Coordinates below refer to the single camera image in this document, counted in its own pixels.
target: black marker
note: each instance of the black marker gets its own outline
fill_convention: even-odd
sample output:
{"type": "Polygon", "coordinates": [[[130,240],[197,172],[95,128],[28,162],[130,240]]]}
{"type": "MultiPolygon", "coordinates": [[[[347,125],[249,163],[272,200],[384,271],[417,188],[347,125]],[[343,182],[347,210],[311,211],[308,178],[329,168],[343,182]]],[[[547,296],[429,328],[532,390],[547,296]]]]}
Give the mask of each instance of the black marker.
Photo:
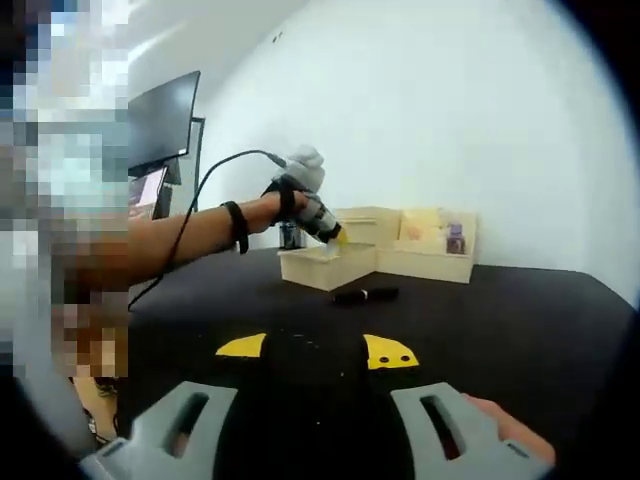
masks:
{"type": "Polygon", "coordinates": [[[398,296],[397,287],[373,288],[371,290],[354,290],[338,293],[333,297],[333,303],[340,306],[359,305],[367,302],[389,302],[398,296]]]}

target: black table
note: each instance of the black table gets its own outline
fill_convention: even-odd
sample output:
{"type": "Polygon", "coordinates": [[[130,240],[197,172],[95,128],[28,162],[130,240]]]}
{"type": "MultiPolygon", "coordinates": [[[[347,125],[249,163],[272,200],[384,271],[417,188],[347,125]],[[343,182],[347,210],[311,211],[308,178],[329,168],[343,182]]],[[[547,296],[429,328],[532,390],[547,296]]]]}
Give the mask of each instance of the black table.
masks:
{"type": "Polygon", "coordinates": [[[591,411],[633,313],[576,272],[476,266],[469,285],[376,273],[346,288],[375,286],[400,295],[336,308],[326,292],[283,282],[274,249],[225,252],[173,272],[134,307],[120,428],[126,434],[183,380],[234,386],[241,394],[221,452],[234,460],[219,462],[221,476],[295,476],[310,465],[304,475],[335,475],[340,464],[342,473],[400,478],[406,449],[386,418],[386,392],[447,381],[495,400],[562,450],[591,411]],[[261,332],[262,360],[214,357],[261,332]],[[364,333],[404,343],[420,368],[366,372],[364,333]]]}

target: wrist strap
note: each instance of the wrist strap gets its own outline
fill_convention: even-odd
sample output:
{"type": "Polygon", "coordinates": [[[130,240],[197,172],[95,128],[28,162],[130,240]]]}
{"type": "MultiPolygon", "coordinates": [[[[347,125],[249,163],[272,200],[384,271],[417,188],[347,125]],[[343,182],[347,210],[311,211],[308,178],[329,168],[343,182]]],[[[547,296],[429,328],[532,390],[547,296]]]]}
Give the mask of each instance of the wrist strap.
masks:
{"type": "Polygon", "coordinates": [[[240,210],[236,202],[225,202],[222,205],[226,207],[229,215],[231,215],[231,238],[233,238],[233,243],[238,242],[240,254],[245,254],[249,250],[247,219],[244,218],[242,210],[240,210]]]}

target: small box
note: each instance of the small box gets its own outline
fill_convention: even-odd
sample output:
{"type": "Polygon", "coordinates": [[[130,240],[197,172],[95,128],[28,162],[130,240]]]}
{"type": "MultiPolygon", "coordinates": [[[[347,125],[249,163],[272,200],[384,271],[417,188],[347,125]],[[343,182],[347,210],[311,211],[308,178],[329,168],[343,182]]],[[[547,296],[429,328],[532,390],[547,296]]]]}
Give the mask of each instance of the small box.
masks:
{"type": "Polygon", "coordinates": [[[325,247],[278,252],[282,279],[331,291],[376,270],[376,248],[344,245],[336,255],[325,247]]]}
{"type": "Polygon", "coordinates": [[[398,239],[401,213],[381,207],[340,208],[334,215],[350,243],[382,245],[398,239]]]}
{"type": "Polygon", "coordinates": [[[378,248],[377,271],[429,278],[448,282],[469,283],[475,261],[477,217],[472,213],[456,213],[465,238],[464,255],[446,253],[442,247],[419,241],[397,240],[378,248]]]}

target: monitor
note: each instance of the monitor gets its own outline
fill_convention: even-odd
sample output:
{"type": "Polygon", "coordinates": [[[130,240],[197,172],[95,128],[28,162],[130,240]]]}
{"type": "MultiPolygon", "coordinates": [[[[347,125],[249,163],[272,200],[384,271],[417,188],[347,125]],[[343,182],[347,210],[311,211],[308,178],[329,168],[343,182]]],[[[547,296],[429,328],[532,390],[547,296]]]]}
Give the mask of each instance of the monitor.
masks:
{"type": "Polygon", "coordinates": [[[189,153],[191,118],[200,72],[159,85],[129,102],[129,175],[189,153]]]}

